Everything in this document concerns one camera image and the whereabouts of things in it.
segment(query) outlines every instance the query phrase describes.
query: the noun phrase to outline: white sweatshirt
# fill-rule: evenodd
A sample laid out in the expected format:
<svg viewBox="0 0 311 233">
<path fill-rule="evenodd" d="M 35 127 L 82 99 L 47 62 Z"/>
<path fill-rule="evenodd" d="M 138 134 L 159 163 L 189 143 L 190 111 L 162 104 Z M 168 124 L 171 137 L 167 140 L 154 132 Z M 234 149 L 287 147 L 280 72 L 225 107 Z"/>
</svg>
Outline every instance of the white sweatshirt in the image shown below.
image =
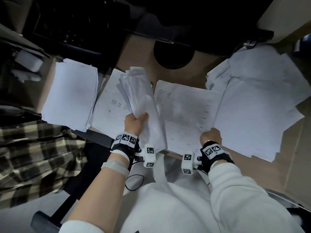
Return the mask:
<svg viewBox="0 0 311 233">
<path fill-rule="evenodd" d="M 166 176 L 169 182 L 155 177 L 157 182 L 135 192 L 125 191 L 114 232 L 304 232 L 286 208 L 253 179 L 242 176 L 234 164 L 219 164 L 211 169 L 212 192 L 201 176 L 182 174 L 180 164 L 179 172 L 170 170 Z M 103 231 L 90 223 L 68 221 L 60 233 Z"/>
</svg>

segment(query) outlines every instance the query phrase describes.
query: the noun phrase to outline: black device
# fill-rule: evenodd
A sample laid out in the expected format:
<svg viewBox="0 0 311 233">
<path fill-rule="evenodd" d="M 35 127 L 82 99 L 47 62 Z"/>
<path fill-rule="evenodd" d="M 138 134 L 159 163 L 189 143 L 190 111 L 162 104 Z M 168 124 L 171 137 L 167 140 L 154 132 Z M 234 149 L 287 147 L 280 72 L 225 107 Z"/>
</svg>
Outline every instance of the black device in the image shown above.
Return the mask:
<svg viewBox="0 0 311 233">
<path fill-rule="evenodd" d="M 194 51 L 230 58 L 244 43 L 264 42 L 272 31 L 256 24 L 273 0 L 115 0 L 116 24 L 156 39 L 165 68 L 185 66 Z"/>
<path fill-rule="evenodd" d="M 126 33 L 116 28 L 113 0 L 33 0 L 23 36 L 48 54 L 114 68 Z"/>
</svg>

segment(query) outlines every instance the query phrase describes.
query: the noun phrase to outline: black chair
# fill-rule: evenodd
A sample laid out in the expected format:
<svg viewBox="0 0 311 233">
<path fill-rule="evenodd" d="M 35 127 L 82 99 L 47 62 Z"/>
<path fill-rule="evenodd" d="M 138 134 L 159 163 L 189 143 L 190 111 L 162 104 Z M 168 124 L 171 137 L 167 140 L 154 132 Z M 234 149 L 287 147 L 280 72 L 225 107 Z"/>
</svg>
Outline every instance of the black chair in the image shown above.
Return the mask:
<svg viewBox="0 0 311 233">
<path fill-rule="evenodd" d="M 82 171 L 75 177 L 72 177 L 66 184 L 64 191 L 70 196 L 65 202 L 57 209 L 57 211 L 50 217 L 42 211 L 38 211 L 34 214 L 31 221 L 31 228 L 37 233 L 57 233 L 59 232 L 61 221 L 68 213 L 70 208 L 79 200 L 97 174 L 101 170 L 103 162 L 106 162 L 110 155 L 110 146 L 113 140 L 102 134 L 95 134 L 95 136 L 101 136 L 101 143 L 106 144 L 107 147 L 97 143 L 87 143 L 83 149 L 87 157 L 87 163 Z"/>
</svg>

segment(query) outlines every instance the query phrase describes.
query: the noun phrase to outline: checkered blanket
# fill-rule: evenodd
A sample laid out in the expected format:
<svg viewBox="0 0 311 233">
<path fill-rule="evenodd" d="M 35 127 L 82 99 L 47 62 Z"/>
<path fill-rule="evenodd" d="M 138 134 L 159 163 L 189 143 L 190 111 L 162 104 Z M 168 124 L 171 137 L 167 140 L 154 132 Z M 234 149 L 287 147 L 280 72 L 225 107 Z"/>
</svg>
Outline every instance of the checkered blanket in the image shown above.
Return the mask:
<svg viewBox="0 0 311 233">
<path fill-rule="evenodd" d="M 85 143 L 42 120 L 0 127 L 0 209 L 60 192 L 87 162 Z"/>
</svg>

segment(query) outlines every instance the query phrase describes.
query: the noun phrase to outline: person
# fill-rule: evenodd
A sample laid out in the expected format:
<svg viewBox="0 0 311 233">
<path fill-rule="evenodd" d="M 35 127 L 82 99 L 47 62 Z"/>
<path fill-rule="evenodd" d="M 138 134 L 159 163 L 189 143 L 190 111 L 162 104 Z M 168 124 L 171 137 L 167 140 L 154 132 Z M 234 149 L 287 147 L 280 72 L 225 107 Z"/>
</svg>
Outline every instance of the person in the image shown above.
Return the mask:
<svg viewBox="0 0 311 233">
<path fill-rule="evenodd" d="M 147 113 L 138 119 L 128 115 L 125 131 L 139 136 L 147 119 Z M 211 142 L 221 145 L 217 129 L 200 137 L 203 147 Z M 107 163 L 60 233 L 304 232 L 286 208 L 270 198 L 253 179 L 243 176 L 231 159 L 219 158 L 213 164 L 208 163 L 212 159 L 207 159 L 202 155 L 202 168 L 208 172 L 209 185 L 200 175 L 183 174 L 177 160 L 178 169 L 173 170 L 174 164 L 172 169 L 165 167 L 168 182 L 149 181 L 136 191 L 126 192 L 128 173 L 123 172 L 133 159 L 112 148 Z M 156 169 L 137 163 L 132 170 L 136 166 L 153 172 Z"/>
</svg>

